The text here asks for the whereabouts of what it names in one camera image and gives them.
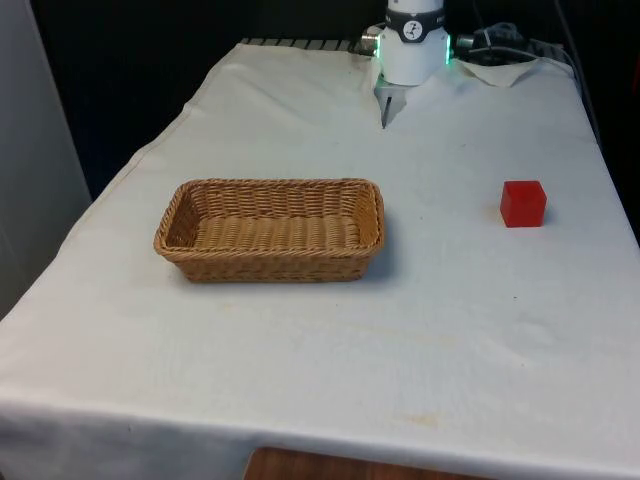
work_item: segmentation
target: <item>cable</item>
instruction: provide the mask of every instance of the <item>cable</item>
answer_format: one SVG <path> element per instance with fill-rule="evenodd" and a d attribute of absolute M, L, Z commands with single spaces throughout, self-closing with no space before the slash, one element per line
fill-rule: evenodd
<path fill-rule="evenodd" d="M 474 53 L 484 53 L 484 52 L 488 52 L 490 49 L 489 48 L 474 48 L 473 50 L 469 50 L 470 54 L 474 54 Z M 523 57 L 528 57 L 534 60 L 542 60 L 543 62 L 549 63 L 557 68 L 559 68 L 560 70 L 562 70 L 563 72 L 567 73 L 567 71 L 562 68 L 562 63 L 558 63 L 555 60 L 552 60 L 550 58 L 547 57 L 540 57 L 538 55 L 535 55 L 533 53 L 529 53 L 529 52 L 525 52 L 524 50 L 518 50 L 517 48 L 510 48 L 510 47 L 493 47 L 492 49 L 493 51 L 496 52 L 507 52 L 507 53 L 515 53 L 517 55 L 522 55 Z M 575 67 L 573 65 L 573 60 L 571 58 L 569 58 L 569 60 L 571 60 L 571 67 L 574 68 L 575 71 Z"/>
<path fill-rule="evenodd" d="M 593 133 L 596 137 L 596 141 L 598 142 L 598 146 L 600 147 L 600 150 L 602 150 L 602 143 L 600 141 L 600 126 L 598 125 L 596 112 L 593 108 L 593 103 L 591 102 L 591 94 L 589 93 L 587 80 L 584 76 L 584 70 L 582 69 L 582 62 L 580 61 L 580 55 L 578 55 L 578 49 L 576 48 L 576 44 L 573 40 L 573 35 L 571 34 L 571 29 L 569 28 L 569 23 L 567 22 L 567 19 L 564 16 L 564 11 L 562 10 L 562 6 L 560 5 L 560 0 L 553 0 L 553 3 L 556 7 L 556 12 L 558 13 L 558 18 L 560 19 L 560 23 L 562 24 L 564 35 L 567 38 L 567 43 L 569 44 L 571 53 L 573 53 L 573 59 L 575 60 L 574 68 L 576 71 L 576 75 L 580 77 L 580 83 L 582 84 L 582 90 L 583 90 L 582 98 L 584 98 L 584 101 L 587 106 L 587 110 L 589 111 L 589 116 L 591 117 L 591 126 L 593 127 Z"/>
<path fill-rule="evenodd" d="M 499 23 L 496 23 L 495 25 L 491 25 L 491 26 L 487 27 L 485 29 L 485 31 L 486 32 L 502 33 L 505 36 L 508 34 L 509 36 L 511 36 L 511 38 L 514 41 L 521 41 L 521 42 L 524 41 L 524 37 L 518 31 L 518 27 L 516 26 L 515 23 L 499 22 Z M 545 42 L 543 40 L 537 40 L 535 38 L 530 38 L 529 41 L 531 41 L 533 43 L 537 43 L 539 45 L 544 45 L 544 46 L 546 46 L 548 48 L 553 49 L 555 52 L 558 52 L 558 54 L 563 57 L 565 63 L 571 65 L 571 68 L 573 68 L 573 71 L 574 71 L 574 78 L 575 78 L 575 81 L 576 81 L 576 87 L 578 88 L 578 93 L 580 94 L 580 97 L 582 98 L 582 90 L 583 90 L 582 81 L 580 79 L 580 76 L 578 75 L 578 69 L 576 67 L 576 64 L 573 61 L 573 58 L 571 58 L 571 55 L 569 55 L 563 48 L 561 48 L 560 46 L 555 45 L 553 43 Z M 519 49 L 515 49 L 515 48 L 514 48 L 514 50 L 517 51 L 520 54 L 528 56 L 529 58 L 538 58 L 538 59 L 543 59 L 543 61 L 547 61 L 547 60 L 544 60 L 546 58 L 544 56 L 532 57 L 531 56 L 532 55 L 531 52 L 527 52 L 527 51 L 519 50 Z"/>

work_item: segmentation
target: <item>stain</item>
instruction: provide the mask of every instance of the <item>stain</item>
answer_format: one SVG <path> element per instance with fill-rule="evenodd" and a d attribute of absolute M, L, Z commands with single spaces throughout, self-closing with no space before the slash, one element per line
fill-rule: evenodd
<path fill-rule="evenodd" d="M 440 416 L 435 413 L 425 413 L 422 415 L 407 415 L 404 417 L 410 423 L 427 428 L 438 428 Z"/>

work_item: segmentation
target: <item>green light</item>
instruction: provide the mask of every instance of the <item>green light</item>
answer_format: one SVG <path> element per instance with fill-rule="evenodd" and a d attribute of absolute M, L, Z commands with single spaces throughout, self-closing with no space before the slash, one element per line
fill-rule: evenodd
<path fill-rule="evenodd" d="M 447 50 L 444 57 L 445 65 L 449 65 L 451 63 L 451 57 L 453 57 L 453 52 L 451 51 L 451 35 L 447 35 Z"/>

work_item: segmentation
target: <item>gray wall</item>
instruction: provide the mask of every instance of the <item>gray wall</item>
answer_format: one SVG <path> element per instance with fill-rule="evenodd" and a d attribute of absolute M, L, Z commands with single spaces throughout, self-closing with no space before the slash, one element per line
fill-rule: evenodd
<path fill-rule="evenodd" d="M 27 0 L 0 0 L 0 319 L 89 195 Z"/>

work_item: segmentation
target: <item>black wire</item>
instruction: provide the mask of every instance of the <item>black wire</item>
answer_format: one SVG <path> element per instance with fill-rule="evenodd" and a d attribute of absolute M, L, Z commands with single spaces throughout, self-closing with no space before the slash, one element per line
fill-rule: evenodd
<path fill-rule="evenodd" d="M 567 22 L 566 17 L 564 16 L 564 11 L 562 10 L 562 6 L 560 5 L 560 0 L 553 0 L 553 3 L 556 7 L 556 12 L 558 14 L 558 18 L 560 19 L 560 23 L 562 24 L 562 29 L 564 30 L 564 36 L 567 39 L 567 43 L 569 44 L 569 48 L 571 49 L 571 53 L 573 54 L 573 61 L 575 63 L 576 75 L 580 77 L 580 83 L 582 84 L 582 96 L 584 102 L 586 103 L 586 107 L 591 117 L 591 127 L 593 128 L 593 134 L 596 137 L 596 141 L 598 142 L 598 146 L 600 150 L 602 150 L 602 143 L 600 141 L 600 126 L 598 125 L 598 119 L 596 118 L 596 112 L 593 108 L 593 103 L 591 102 L 591 94 L 589 93 L 589 87 L 587 86 L 587 80 L 584 76 L 584 70 L 582 69 L 582 62 L 580 61 L 580 55 L 578 55 L 578 48 L 576 47 L 576 43 L 573 40 L 573 35 L 571 34 L 571 29 L 569 28 L 569 23 Z"/>

